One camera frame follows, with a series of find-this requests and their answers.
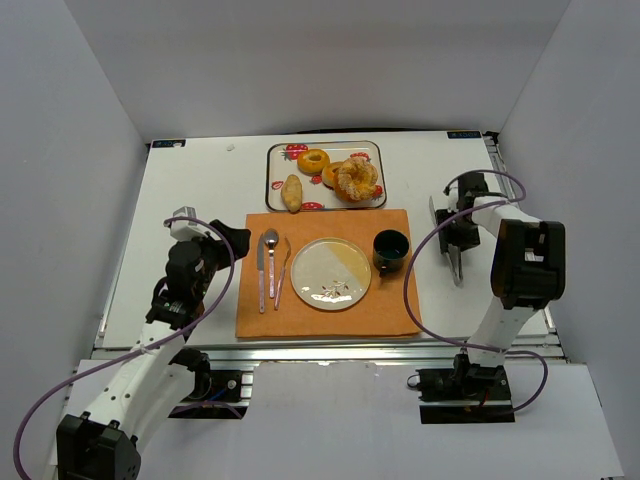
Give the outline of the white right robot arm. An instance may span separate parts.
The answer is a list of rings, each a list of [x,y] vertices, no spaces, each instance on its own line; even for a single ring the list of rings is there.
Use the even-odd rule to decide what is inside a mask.
[[[471,367],[497,369],[527,321],[565,291],[566,228],[527,215],[516,199],[491,191],[487,173],[479,169],[457,176],[444,188],[448,206],[433,207],[431,213],[457,286],[463,283],[462,253],[480,245],[482,229],[495,238],[493,298],[465,350]]]

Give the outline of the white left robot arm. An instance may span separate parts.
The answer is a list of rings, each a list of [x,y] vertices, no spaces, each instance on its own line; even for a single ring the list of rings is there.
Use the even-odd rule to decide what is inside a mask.
[[[247,256],[251,233],[179,215],[165,224],[176,242],[138,341],[101,393],[57,427],[61,479],[137,478],[143,449],[159,425],[180,402],[209,396],[209,358],[186,343],[212,311],[204,299],[215,274]]]

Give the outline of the metal kitchen tongs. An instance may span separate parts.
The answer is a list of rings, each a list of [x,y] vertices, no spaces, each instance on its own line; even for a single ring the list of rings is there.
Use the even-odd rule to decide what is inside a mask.
[[[437,216],[438,210],[434,205],[434,201],[432,197],[429,197],[429,212],[432,218],[432,221],[435,226],[440,224]],[[461,264],[461,251],[456,246],[451,246],[448,243],[445,243],[444,247],[440,248],[441,255],[447,260],[449,265],[449,270],[456,287],[461,287],[463,285],[463,269]]]

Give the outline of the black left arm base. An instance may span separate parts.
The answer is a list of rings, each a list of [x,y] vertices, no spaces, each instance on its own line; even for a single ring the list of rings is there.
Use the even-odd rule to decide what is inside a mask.
[[[215,369],[206,353],[192,348],[182,349],[171,364],[185,367],[193,384],[192,391],[169,414],[171,419],[244,418],[252,385],[249,372]]]

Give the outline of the large sugar-crusted bundt bread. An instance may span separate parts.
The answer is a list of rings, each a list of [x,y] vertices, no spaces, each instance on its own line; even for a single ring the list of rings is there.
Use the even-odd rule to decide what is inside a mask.
[[[356,203],[374,197],[378,181],[378,171],[363,156],[345,160],[334,175],[334,190],[346,202]]]

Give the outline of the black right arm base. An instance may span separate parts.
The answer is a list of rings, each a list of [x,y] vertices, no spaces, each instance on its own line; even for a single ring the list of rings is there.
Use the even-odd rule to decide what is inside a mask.
[[[513,423],[511,390],[502,366],[483,367],[465,353],[449,368],[419,369],[407,378],[419,394],[424,425]]]

